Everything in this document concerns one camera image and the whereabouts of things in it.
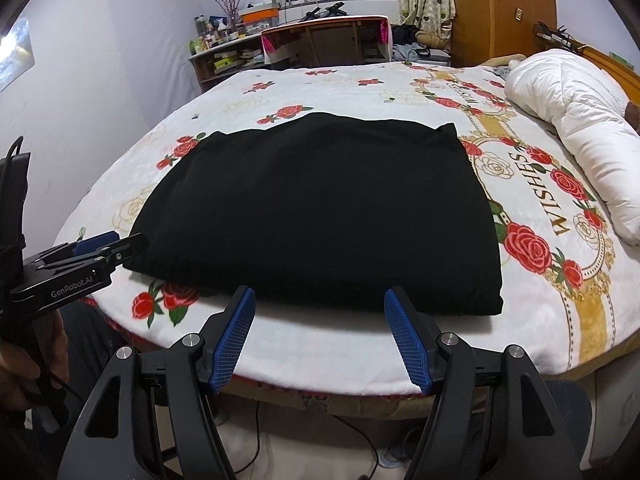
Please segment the left hand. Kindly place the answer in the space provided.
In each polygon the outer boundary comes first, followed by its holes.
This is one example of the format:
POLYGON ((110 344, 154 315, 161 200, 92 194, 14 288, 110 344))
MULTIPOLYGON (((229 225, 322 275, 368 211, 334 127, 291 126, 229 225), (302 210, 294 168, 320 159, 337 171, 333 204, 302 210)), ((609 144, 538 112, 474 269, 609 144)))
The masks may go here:
MULTIPOLYGON (((50 372, 67 382, 70 378, 68 339, 60 312, 53 315, 50 348, 50 372)), ((23 382, 32 382, 40 375, 40 368, 21 348, 1 343, 1 407, 7 410, 26 411, 32 407, 22 390, 23 382)))

